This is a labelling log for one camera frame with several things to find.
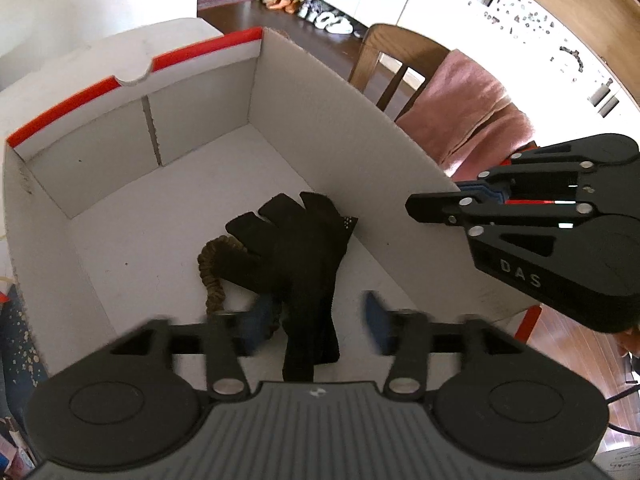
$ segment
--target silver rivet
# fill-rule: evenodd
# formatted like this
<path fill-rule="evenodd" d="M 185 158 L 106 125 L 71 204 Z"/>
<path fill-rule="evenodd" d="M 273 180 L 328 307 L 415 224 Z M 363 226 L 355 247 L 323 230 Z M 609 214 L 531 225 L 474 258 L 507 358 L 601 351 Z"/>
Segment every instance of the silver rivet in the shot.
<path fill-rule="evenodd" d="M 391 380 L 389 389 L 395 394 L 410 395 L 420 389 L 420 383 L 409 377 L 398 377 Z"/>
<path fill-rule="evenodd" d="M 480 236 L 482 233 L 484 233 L 484 227 L 481 225 L 474 225 L 469 229 L 469 236 Z"/>
<path fill-rule="evenodd" d="M 213 383 L 213 391 L 220 395 L 237 395 L 244 390 L 244 383 L 238 379 L 226 377 Z"/>
<path fill-rule="evenodd" d="M 580 203 L 575 207 L 575 210 L 581 215 L 588 215 L 593 212 L 593 206 L 591 204 Z"/>

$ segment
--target ribbed surface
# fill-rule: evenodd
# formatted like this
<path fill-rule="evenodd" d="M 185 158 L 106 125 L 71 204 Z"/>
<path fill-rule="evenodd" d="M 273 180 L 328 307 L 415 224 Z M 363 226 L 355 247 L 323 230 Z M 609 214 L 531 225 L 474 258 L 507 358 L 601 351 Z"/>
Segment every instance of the ribbed surface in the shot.
<path fill-rule="evenodd" d="M 500 470 L 445 441 L 416 404 L 369 383 L 268 383 L 218 406 L 182 449 L 130 472 L 91 474 L 46 463 L 33 480 L 605 480 L 591 464 L 561 472 Z"/>

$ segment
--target black cable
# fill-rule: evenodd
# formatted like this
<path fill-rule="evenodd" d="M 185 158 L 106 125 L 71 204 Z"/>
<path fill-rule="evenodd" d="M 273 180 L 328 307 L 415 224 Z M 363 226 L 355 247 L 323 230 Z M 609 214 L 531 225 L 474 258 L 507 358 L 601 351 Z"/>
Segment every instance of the black cable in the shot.
<path fill-rule="evenodd" d="M 607 404 L 611 404 L 612 402 L 616 402 L 617 400 L 624 399 L 624 397 L 628 397 L 632 393 L 635 393 L 638 391 L 640 391 L 640 384 L 636 384 L 631 388 L 627 388 L 626 390 L 623 390 L 622 392 L 615 394 L 613 397 L 609 397 L 609 399 L 607 399 Z M 611 424 L 611 423 L 609 423 L 608 426 L 613 431 L 617 431 L 618 433 L 624 433 L 631 436 L 640 436 L 640 431 L 626 430 L 625 428 L 620 428 L 619 426 L 616 426 L 615 424 Z"/>
<path fill-rule="evenodd" d="M 609 399 L 607 399 L 607 404 L 611 404 L 612 402 L 616 402 L 617 400 L 623 399 L 624 397 L 627 397 L 637 391 L 640 391 L 640 384 L 635 384 L 631 388 L 627 388 L 626 390 L 618 394 L 615 394 L 613 397 L 609 397 Z"/>

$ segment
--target red stripe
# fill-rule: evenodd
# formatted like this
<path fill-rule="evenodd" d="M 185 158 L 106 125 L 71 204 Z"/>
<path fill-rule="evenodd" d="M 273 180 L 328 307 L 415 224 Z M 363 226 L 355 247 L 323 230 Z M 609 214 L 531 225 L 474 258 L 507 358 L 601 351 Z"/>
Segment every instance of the red stripe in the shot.
<path fill-rule="evenodd" d="M 527 309 L 526 314 L 524 315 L 524 319 L 520 323 L 520 326 L 516 330 L 516 335 L 513 338 L 521 343 L 526 343 L 533 332 L 536 323 L 538 322 L 538 318 L 542 314 L 542 307 L 539 305 L 530 306 Z"/>
<path fill-rule="evenodd" d="M 248 28 L 247 30 L 239 30 L 238 32 L 232 32 L 220 36 L 219 38 L 213 38 L 212 40 L 205 40 L 199 43 L 194 43 L 188 46 L 172 50 L 160 56 L 156 56 L 153 60 L 152 72 L 157 72 L 168 66 L 182 63 L 188 59 L 202 56 L 204 54 L 210 54 L 217 50 L 229 48 L 242 43 L 249 43 L 250 41 L 262 39 L 262 27 Z"/>
<path fill-rule="evenodd" d="M 79 108 L 82 105 L 87 104 L 89 101 L 92 101 L 95 98 L 119 87 L 120 84 L 116 81 L 114 76 L 103 79 L 102 81 L 89 86 L 89 88 L 85 88 L 77 94 L 68 97 L 53 108 L 49 108 L 46 112 L 41 113 L 35 119 L 15 130 L 14 133 L 7 137 L 6 141 L 9 143 L 9 146 L 15 148 L 18 144 L 24 142 L 33 134 L 36 134 L 45 126 L 51 124 L 53 121 L 58 120 L 60 117 L 68 114 L 76 108 Z"/>
<path fill-rule="evenodd" d="M 171 52 L 161 54 L 160 56 L 156 56 L 152 61 L 152 72 L 162 70 L 163 68 L 187 61 L 194 57 L 202 56 L 203 54 L 209 54 L 241 43 L 260 40 L 261 38 L 262 27 L 254 27 L 247 30 L 240 30 L 239 32 L 225 34 L 224 36 L 213 38 L 212 40 L 205 40 L 184 46 L 176 50 L 172 50 Z M 82 105 L 87 104 L 89 101 L 92 101 L 95 98 L 119 87 L 120 84 L 116 78 L 114 76 L 110 76 L 107 79 L 103 79 L 102 81 L 89 86 L 89 88 L 79 91 L 77 94 L 65 99 L 53 108 L 41 113 L 18 130 L 15 130 L 14 133 L 7 137 L 9 146 L 15 148 L 32 135 L 39 132 L 45 126 L 49 126 L 53 121 L 58 120 L 60 117 L 72 112 L 76 108 L 79 108 Z"/>

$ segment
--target orange shoe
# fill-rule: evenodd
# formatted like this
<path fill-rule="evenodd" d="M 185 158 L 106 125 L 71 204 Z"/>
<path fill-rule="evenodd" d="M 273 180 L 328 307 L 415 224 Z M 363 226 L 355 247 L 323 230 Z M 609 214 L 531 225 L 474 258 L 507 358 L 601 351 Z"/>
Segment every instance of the orange shoe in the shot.
<path fill-rule="evenodd" d="M 284 8 L 284 11 L 287 14 L 295 14 L 296 12 L 298 12 L 300 5 L 302 5 L 302 2 L 300 0 L 293 0 L 288 6 Z"/>
<path fill-rule="evenodd" d="M 291 3 L 291 0 L 275 0 L 272 4 L 267 5 L 269 10 L 282 10 Z"/>

